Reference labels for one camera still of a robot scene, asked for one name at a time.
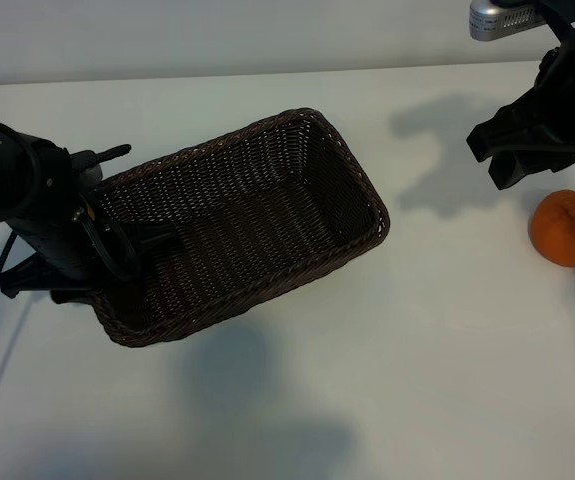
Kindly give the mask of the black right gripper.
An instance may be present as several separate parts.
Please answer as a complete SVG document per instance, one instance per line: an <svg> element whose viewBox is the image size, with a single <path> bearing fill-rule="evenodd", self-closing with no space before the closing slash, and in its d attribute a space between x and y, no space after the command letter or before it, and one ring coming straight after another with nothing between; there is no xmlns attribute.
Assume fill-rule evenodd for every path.
<svg viewBox="0 0 575 480"><path fill-rule="evenodd" d="M543 57L534 86L514 103L476 125L466 139L498 190L528 175L575 164L575 47Z"/></svg>

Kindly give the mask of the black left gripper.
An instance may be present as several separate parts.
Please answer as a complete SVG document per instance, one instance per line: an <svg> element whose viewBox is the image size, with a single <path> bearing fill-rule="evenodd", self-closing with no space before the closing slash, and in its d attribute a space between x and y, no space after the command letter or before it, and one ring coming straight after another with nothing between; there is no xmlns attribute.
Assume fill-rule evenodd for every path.
<svg viewBox="0 0 575 480"><path fill-rule="evenodd" d="M131 240L93 198L102 180L100 164L129 153L128 144L95 153L70 154L51 142L31 142L38 189L7 224L34 254L0 276L9 298L24 291L82 294L142 273L138 253L176 242L172 223L132 223Z"/></svg>

